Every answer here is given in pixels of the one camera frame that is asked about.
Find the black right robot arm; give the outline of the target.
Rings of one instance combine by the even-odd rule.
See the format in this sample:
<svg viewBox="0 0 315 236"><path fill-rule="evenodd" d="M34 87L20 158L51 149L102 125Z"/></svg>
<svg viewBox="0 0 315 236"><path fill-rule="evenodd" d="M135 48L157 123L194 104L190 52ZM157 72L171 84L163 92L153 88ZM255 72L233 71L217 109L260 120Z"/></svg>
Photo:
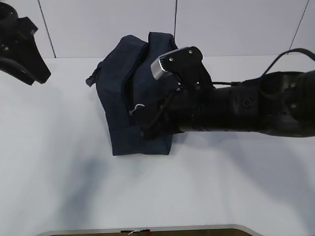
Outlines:
<svg viewBox="0 0 315 236"><path fill-rule="evenodd" d="M306 138L315 134L315 73L273 72L216 88L182 89L144 110L142 136L189 131L256 132Z"/></svg>

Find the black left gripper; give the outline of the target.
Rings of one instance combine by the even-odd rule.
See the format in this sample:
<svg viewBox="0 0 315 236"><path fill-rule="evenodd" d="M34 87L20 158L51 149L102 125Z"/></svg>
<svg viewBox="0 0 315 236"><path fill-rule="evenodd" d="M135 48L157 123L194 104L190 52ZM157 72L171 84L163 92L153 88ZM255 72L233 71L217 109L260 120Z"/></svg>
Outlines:
<svg viewBox="0 0 315 236"><path fill-rule="evenodd" d="M51 76L35 43L37 31L29 17L20 18L13 6L0 3L0 70L30 86Z"/></svg>

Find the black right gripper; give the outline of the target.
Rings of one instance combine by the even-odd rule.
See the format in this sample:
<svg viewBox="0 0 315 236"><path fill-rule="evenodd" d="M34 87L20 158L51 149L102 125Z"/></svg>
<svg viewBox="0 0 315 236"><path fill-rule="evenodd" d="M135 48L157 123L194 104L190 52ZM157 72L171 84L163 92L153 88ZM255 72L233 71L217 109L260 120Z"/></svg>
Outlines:
<svg viewBox="0 0 315 236"><path fill-rule="evenodd" d="M145 140L183 132L203 132L200 106L204 102L204 90L196 87L174 90L158 104L157 113L145 113L140 121L141 136Z"/></svg>

